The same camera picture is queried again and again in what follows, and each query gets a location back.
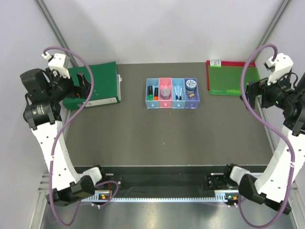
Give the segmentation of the green transparent folder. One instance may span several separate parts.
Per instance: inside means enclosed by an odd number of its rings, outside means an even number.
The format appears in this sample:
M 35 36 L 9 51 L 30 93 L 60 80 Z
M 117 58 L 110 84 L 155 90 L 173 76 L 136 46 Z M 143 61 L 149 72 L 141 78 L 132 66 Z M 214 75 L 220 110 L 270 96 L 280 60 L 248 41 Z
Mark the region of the green transparent folder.
M 243 66 L 209 66 L 209 92 L 212 95 L 240 96 Z

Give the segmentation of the blue lidded round jar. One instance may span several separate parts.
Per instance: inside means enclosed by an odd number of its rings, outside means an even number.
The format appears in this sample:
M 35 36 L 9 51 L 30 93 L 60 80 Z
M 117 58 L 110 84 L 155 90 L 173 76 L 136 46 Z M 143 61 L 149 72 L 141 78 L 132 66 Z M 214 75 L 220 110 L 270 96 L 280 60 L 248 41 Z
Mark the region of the blue lidded round jar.
M 189 96 L 191 94 L 195 95 L 197 89 L 197 81 L 194 79 L 187 79 L 185 81 L 185 91 L 186 91 L 186 95 Z

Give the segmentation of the green capped black highlighter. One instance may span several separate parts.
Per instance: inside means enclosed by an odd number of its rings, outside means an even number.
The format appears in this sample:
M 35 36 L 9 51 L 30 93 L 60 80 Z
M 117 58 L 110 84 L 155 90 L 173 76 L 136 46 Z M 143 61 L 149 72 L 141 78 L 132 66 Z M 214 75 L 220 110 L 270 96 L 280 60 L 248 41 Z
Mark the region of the green capped black highlighter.
M 148 101 L 153 100 L 153 87 L 150 85 L 148 86 Z

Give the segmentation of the light blue end drawer bin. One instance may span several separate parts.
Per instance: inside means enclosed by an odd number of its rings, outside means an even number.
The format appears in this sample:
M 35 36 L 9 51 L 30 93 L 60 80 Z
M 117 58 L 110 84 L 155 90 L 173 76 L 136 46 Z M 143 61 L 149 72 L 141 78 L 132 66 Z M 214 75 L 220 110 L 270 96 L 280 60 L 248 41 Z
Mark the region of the light blue end drawer bin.
M 147 109 L 160 108 L 159 101 L 159 78 L 148 78 L 146 80 L 145 103 Z

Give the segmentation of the orange capped black highlighter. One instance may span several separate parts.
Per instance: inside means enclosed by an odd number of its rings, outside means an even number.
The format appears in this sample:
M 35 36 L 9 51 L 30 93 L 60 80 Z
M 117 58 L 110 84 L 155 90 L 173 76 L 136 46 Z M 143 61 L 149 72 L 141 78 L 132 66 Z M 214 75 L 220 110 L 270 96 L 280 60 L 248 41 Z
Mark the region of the orange capped black highlighter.
M 154 89 L 154 97 L 153 97 L 153 99 L 155 101 L 159 100 L 159 88 L 158 87 L 155 87 L 155 89 Z

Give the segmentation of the black capped whiteboard marker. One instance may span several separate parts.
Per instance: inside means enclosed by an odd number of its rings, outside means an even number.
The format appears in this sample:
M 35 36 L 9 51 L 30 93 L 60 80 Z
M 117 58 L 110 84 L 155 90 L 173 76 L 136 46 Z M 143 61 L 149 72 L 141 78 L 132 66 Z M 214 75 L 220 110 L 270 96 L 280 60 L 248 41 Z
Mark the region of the black capped whiteboard marker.
M 183 100 L 183 87 L 180 88 L 179 101 Z

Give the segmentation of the blue capped whiteboard marker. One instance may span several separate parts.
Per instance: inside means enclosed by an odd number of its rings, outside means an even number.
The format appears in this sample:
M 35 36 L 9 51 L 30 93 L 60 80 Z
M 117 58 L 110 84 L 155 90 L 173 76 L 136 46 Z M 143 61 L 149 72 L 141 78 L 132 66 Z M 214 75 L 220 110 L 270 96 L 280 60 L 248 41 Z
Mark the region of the blue capped whiteboard marker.
M 179 97 L 178 97 L 177 89 L 175 86 L 174 86 L 174 93 L 175 93 L 175 99 L 176 99 L 176 101 L 178 101 Z

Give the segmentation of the pink drawer bin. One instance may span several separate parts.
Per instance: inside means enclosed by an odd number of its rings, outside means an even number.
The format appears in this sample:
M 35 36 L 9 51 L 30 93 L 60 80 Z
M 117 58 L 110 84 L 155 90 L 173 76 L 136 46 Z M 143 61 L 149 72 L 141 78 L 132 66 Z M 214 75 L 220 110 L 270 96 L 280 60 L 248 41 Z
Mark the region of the pink drawer bin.
M 170 87 L 172 90 L 172 79 L 171 78 L 160 78 L 159 79 L 159 103 L 161 108 L 171 108 L 172 107 L 172 96 L 170 100 L 162 100 L 160 96 L 162 87 Z

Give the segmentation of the clear jar of paper clips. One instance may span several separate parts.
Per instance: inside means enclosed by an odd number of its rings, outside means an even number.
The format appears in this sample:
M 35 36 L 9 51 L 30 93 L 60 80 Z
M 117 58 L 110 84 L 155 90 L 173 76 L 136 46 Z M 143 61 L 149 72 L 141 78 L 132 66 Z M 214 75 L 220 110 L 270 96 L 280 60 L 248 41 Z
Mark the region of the clear jar of paper clips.
M 162 100 L 170 100 L 172 96 L 172 90 L 170 87 L 162 87 L 160 96 Z

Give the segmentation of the purple drawer bin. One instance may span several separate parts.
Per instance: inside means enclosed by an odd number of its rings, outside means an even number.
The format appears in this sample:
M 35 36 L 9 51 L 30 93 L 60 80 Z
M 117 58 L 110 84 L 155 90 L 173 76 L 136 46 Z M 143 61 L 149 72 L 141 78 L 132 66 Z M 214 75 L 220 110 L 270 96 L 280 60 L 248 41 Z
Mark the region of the purple drawer bin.
M 197 81 L 196 78 L 184 78 L 184 82 L 187 79 L 194 79 L 194 80 Z M 197 89 L 196 89 L 196 92 L 195 92 L 195 96 L 193 98 L 189 98 L 189 96 L 186 95 L 186 92 L 185 92 L 185 96 L 186 96 L 185 109 L 196 109 L 196 108 L 198 108 L 199 103 L 200 103 L 198 85 L 197 85 Z

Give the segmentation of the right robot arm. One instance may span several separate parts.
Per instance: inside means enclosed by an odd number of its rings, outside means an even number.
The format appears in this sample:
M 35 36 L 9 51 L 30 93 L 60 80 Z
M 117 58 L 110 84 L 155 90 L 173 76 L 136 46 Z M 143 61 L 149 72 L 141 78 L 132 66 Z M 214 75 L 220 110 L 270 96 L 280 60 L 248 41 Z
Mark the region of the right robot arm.
M 305 163 L 305 79 L 291 83 L 291 75 L 293 72 L 288 72 L 272 83 L 268 78 L 250 82 L 241 95 L 250 111 L 258 96 L 261 108 L 276 106 L 283 110 L 281 139 L 265 171 L 255 178 L 245 168 L 231 164 L 222 177 L 226 188 L 238 186 L 241 196 L 286 215 L 291 212 L 288 197 L 292 182 Z

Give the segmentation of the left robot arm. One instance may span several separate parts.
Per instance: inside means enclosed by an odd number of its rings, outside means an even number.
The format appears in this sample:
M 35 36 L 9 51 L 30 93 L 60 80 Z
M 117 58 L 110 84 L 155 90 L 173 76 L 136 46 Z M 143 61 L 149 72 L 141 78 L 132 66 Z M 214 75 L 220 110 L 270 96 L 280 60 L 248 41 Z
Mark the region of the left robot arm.
M 57 70 L 31 69 L 20 75 L 26 88 L 23 118 L 40 144 L 51 178 L 51 190 L 46 196 L 49 204 L 67 206 L 94 195 L 95 187 L 103 189 L 108 178 L 99 167 L 81 174 L 72 165 L 63 132 L 60 102 L 65 98 L 85 99 L 91 84 L 78 73 L 79 85 L 64 78 Z

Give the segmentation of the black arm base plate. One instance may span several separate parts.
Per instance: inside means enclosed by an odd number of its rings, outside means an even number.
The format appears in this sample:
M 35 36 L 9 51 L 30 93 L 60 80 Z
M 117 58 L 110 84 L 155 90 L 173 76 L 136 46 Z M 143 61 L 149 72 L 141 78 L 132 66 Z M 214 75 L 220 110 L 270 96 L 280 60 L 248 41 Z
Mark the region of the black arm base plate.
M 225 166 L 103 166 L 104 180 L 119 184 L 118 198 L 203 198 L 238 187 Z

